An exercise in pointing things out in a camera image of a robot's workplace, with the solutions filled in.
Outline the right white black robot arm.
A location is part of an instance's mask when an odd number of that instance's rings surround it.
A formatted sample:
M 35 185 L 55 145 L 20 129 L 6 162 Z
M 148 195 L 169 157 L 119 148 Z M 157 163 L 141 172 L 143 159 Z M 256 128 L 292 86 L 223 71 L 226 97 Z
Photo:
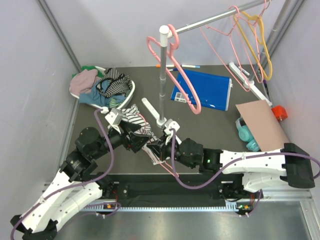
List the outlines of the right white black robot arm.
M 241 180 L 233 185 L 233 192 L 239 198 L 283 184 L 297 189 L 315 187 L 312 159 L 294 143 L 285 143 L 283 148 L 267 152 L 234 152 L 205 148 L 190 138 L 183 141 L 163 138 L 146 144 L 143 150 L 154 164 L 165 163 L 171 158 L 216 178 L 241 175 Z

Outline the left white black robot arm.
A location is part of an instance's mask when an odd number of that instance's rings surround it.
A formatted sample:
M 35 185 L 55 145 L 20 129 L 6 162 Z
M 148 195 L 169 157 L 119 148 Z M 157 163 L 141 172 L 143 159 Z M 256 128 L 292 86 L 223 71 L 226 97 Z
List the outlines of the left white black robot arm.
M 113 182 L 107 171 L 92 174 L 98 166 L 96 160 L 111 154 L 113 164 L 117 147 L 136 153 L 152 138 L 150 124 L 143 120 L 121 121 L 118 128 L 100 133 L 87 127 L 80 132 L 75 150 L 67 155 L 49 187 L 28 211 L 12 217 L 11 239 L 18 231 L 24 240 L 53 240 L 83 208 L 113 194 Z

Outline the black white striped tank top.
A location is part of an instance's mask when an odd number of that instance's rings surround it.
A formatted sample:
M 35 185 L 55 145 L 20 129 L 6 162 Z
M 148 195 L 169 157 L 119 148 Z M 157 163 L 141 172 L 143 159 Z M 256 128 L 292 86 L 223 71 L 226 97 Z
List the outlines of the black white striped tank top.
M 148 144 L 155 143 L 159 139 L 153 133 L 150 123 L 147 122 L 146 119 L 141 115 L 137 105 L 133 104 L 130 108 L 122 109 L 121 112 L 123 114 L 123 121 L 140 125 L 140 129 L 136 130 L 135 133 L 151 136 L 151 139 L 149 139 L 141 149 L 150 157 L 151 162 L 154 166 L 162 164 L 162 161 L 160 161 L 159 157 L 156 156 L 156 154 L 153 153 L 148 146 Z

